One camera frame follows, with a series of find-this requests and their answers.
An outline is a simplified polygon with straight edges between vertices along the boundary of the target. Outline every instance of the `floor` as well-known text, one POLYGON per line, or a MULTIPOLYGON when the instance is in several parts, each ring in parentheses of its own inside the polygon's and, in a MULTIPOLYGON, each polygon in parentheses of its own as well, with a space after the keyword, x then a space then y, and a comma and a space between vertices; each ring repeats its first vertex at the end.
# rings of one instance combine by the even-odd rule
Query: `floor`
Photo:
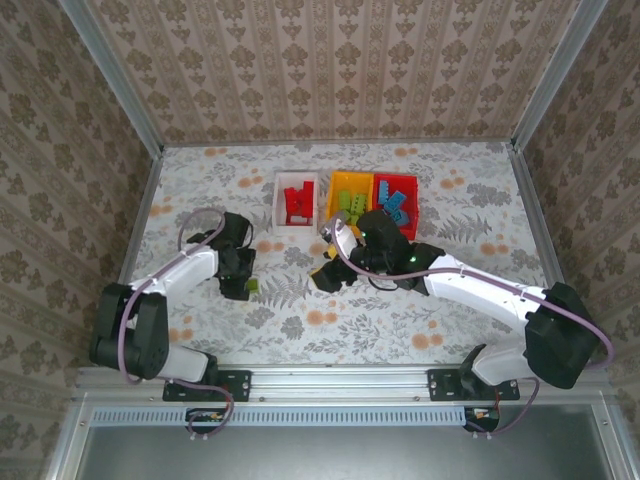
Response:
MULTIPOLYGON (((193 209, 217 206, 253 222, 260 283, 248 302, 222 298, 216 280, 200 285, 170 312, 172 342, 227 365, 413 364, 460 362, 475 345, 510 335, 474 310, 415 292, 378 292, 363 281, 337 294, 315 290, 309 273, 325 262, 325 244, 319 236, 273 236, 274 172, 318 171, 324 212, 337 169, 416 175, 416 241, 507 279, 544 284, 504 143, 168 148, 134 278, 175 254, 178 229, 193 209)), ((216 222, 198 217, 187 232, 216 222)))

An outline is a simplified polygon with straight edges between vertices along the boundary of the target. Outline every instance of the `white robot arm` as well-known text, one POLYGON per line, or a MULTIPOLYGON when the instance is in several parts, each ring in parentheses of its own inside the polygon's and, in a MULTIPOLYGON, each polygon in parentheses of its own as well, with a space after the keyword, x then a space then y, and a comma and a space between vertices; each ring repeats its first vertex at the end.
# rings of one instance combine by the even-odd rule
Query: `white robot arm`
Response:
POLYGON ((191 237, 187 243, 200 245, 180 251, 158 272, 129 285, 113 283, 104 289, 89 352, 92 362, 122 370, 119 358, 124 357, 127 374, 139 378, 215 385, 216 358, 170 344, 168 313, 188 292, 214 277, 225 298, 248 300, 247 281, 256 251, 244 241, 251 223, 226 212, 223 226, 218 233, 191 237), (123 322, 129 322, 124 336, 123 322))
POLYGON ((559 306, 590 322, 586 308, 567 285, 557 283, 548 290, 521 285, 470 267, 437 247, 410 244, 382 210, 367 212, 358 221, 365 245, 338 222, 343 228, 335 229, 335 239, 327 227, 322 234, 339 247, 350 265, 336 255, 314 272, 311 277, 320 290, 335 292, 342 282, 351 285, 357 273, 374 278, 385 273, 380 278, 391 279, 400 288, 462 303, 518 334, 496 345, 479 345, 469 354, 465 363, 471 362, 476 382, 495 386, 535 376, 556 387, 571 388, 598 345, 593 329, 535 301, 559 306), (427 276, 420 275, 427 270, 427 276), (516 296, 513 291, 523 294, 516 296))

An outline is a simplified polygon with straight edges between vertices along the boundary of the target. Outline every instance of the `yellow plastic bin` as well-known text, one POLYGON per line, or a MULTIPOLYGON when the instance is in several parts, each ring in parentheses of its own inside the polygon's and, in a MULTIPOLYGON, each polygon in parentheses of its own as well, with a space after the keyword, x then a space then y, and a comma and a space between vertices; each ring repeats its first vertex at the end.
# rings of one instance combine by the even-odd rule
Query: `yellow plastic bin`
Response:
MULTIPOLYGON (((367 196, 367 207, 365 211, 373 208, 373 173, 365 172, 333 172, 331 183, 329 184, 329 196, 327 197, 327 220, 340 210, 339 194, 342 190, 348 190, 351 198, 356 193, 363 193, 367 196)), ((360 230, 356 226, 351 226, 351 230, 356 235, 360 235, 360 230)))

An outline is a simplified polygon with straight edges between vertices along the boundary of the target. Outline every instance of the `black mounting bracket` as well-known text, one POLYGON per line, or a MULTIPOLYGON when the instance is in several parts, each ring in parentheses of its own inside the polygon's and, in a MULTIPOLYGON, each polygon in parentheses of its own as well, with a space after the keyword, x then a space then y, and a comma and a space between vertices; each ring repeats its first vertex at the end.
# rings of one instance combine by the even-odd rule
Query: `black mounting bracket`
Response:
MULTIPOLYGON (((235 402, 248 402, 251 393, 251 370, 219 370, 215 385, 227 390, 235 402)), ((226 397, 211 390, 195 390, 165 382, 162 400, 165 402, 225 402, 226 397)))
POLYGON ((500 395, 500 400, 520 400, 518 382, 511 380, 500 385, 477 385, 470 393, 462 385, 458 368, 436 368, 427 370, 429 397, 432 402, 492 401, 500 395))

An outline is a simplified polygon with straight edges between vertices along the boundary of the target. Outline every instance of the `wall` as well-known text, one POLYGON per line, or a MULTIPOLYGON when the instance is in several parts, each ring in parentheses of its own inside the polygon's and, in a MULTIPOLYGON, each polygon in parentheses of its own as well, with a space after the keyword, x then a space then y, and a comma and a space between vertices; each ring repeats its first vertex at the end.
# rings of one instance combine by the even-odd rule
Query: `wall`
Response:
POLYGON ((640 436, 640 2, 610 0, 525 157, 560 264, 613 338, 640 436))
POLYGON ((165 143, 509 137, 578 0, 92 0, 165 143))
POLYGON ((55 1, 0 2, 0 478, 55 445, 149 158, 55 1))

